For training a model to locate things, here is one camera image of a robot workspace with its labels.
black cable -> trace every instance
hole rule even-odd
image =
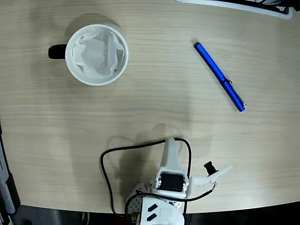
[[[189,143],[187,142],[187,140],[183,139],[183,138],[175,138],[176,141],[182,141],[184,142],[186,145],[187,145],[187,149],[188,149],[188,165],[187,165],[187,177],[189,178],[190,176],[190,173],[191,173],[191,161],[192,161],[192,150],[191,150],[191,147],[189,145]],[[106,180],[106,183],[107,183],[107,186],[108,186],[108,191],[109,191],[109,196],[110,196],[110,201],[111,201],[111,208],[112,208],[112,212],[114,215],[118,216],[118,217],[122,217],[124,216],[124,214],[121,214],[121,213],[116,213],[115,209],[114,209],[114,204],[113,204],[113,191],[112,191],[112,187],[111,187],[111,184],[109,182],[109,179],[108,179],[108,176],[107,176],[107,173],[106,173],[106,170],[105,170],[105,167],[104,167],[104,156],[110,152],[113,152],[113,151],[119,151],[119,150],[132,150],[132,149],[139,149],[139,148],[146,148],[146,147],[150,147],[150,146],[153,146],[153,145],[157,145],[157,144],[162,144],[162,143],[165,143],[165,140],[161,140],[161,141],[158,141],[158,142],[153,142],[153,143],[147,143],[147,144],[140,144],[140,145],[135,145],[135,146],[127,146],[127,147],[120,147],[120,148],[114,148],[114,149],[109,149],[109,150],[106,150],[105,152],[103,152],[100,156],[100,164],[101,164],[101,168],[102,168],[102,171],[103,171],[103,174],[104,174],[104,177],[105,177],[105,180]]]

mug handle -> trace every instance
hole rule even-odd
[[[67,44],[52,45],[48,49],[48,57],[53,60],[64,60]]]

pen clip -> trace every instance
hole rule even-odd
[[[232,88],[233,88],[233,82],[231,81],[231,80],[228,80],[229,81],[229,83],[230,83],[230,85],[232,86]],[[244,109],[246,108],[246,103],[243,101],[243,99],[240,97],[240,95],[237,93],[237,95],[239,96],[239,99],[242,101],[242,103],[243,103],[243,106],[244,106]]]

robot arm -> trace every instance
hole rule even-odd
[[[211,162],[204,165],[208,176],[187,177],[186,171],[180,168],[176,142],[173,138],[166,140],[160,168],[154,179],[148,185],[148,192],[162,196],[184,199],[191,196],[195,186],[208,183],[216,184],[217,178],[233,166],[229,165],[217,171]],[[141,213],[138,216],[139,225],[184,225],[184,217],[179,211],[180,202],[169,201],[161,197],[144,197]]]

wood grain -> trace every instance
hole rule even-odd
[[[100,154],[169,136],[190,142],[193,175],[205,174],[209,160],[234,165],[189,212],[300,200],[299,13],[287,21],[174,0],[3,0],[0,20],[2,137],[22,204],[111,212]],[[48,59],[49,46],[103,22],[130,42],[118,80],[91,87]],[[195,53],[195,39],[233,81],[245,112]],[[162,149],[105,158],[118,212],[136,182],[154,176]]]

